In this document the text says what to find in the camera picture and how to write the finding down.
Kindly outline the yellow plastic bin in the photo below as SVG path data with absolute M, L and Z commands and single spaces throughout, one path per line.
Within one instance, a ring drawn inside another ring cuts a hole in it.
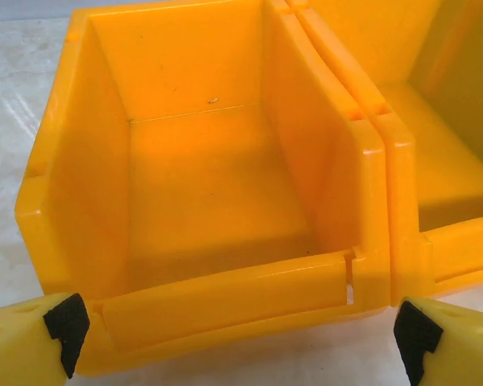
M 384 158 L 283 0 L 74 11 L 15 218 L 77 373 L 388 306 Z
M 483 0 L 287 0 L 386 148 L 390 302 L 483 281 Z

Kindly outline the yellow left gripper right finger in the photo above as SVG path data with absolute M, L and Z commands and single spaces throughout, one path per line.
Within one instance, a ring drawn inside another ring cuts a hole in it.
M 411 386 L 483 386 L 483 313 L 404 298 L 394 337 Z

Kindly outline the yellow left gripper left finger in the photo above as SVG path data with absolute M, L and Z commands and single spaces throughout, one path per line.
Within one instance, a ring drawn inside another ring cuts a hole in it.
M 78 293 L 0 307 L 0 386 L 65 386 L 89 327 Z

